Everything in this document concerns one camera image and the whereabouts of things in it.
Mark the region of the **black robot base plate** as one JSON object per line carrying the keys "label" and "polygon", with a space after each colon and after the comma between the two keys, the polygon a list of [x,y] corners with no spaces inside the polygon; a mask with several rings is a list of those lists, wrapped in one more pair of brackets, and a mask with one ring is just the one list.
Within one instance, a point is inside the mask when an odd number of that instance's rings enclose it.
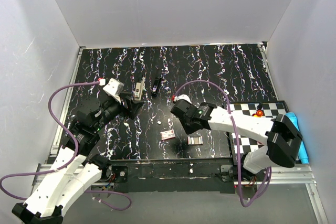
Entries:
{"label": "black robot base plate", "polygon": [[206,192],[235,193],[237,174],[231,158],[144,159],[110,162],[121,193]]}

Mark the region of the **white red staple box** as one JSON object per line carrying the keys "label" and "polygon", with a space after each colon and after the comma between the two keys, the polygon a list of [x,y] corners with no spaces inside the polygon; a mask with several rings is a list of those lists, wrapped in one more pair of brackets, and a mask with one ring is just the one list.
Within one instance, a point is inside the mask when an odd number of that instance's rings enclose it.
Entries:
{"label": "white red staple box", "polygon": [[163,132],[160,133],[160,135],[161,135],[161,140],[162,141],[175,138],[174,130],[163,131]]}

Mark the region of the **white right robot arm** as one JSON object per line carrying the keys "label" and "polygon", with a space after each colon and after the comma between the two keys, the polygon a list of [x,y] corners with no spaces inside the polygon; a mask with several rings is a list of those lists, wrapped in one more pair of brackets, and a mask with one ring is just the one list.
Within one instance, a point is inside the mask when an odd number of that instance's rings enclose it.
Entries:
{"label": "white right robot arm", "polygon": [[302,134],[286,115],[256,118],[206,102],[194,106],[185,99],[177,100],[171,113],[188,135],[203,129],[218,130],[261,143],[261,148],[237,159],[237,173],[242,180],[251,180],[268,167],[293,168],[296,164]]}

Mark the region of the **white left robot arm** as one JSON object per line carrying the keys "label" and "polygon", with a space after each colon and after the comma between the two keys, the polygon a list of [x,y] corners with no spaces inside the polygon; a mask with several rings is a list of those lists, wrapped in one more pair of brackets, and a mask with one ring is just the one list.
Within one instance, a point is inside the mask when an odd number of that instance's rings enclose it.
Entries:
{"label": "white left robot arm", "polygon": [[95,155],[87,159],[100,139],[99,131],[118,115],[134,119],[143,104],[125,92],[108,95],[103,101],[95,97],[84,99],[71,123],[71,134],[49,173],[24,202],[13,207],[12,213],[23,223],[62,223],[71,205],[94,182],[111,178],[106,158]]}

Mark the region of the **staple box tray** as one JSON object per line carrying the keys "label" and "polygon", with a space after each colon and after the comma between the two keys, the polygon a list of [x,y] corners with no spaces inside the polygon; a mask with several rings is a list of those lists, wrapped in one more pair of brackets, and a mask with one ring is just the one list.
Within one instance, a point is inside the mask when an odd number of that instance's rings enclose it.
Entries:
{"label": "staple box tray", "polygon": [[187,137],[188,145],[203,145],[202,136],[188,136]]}

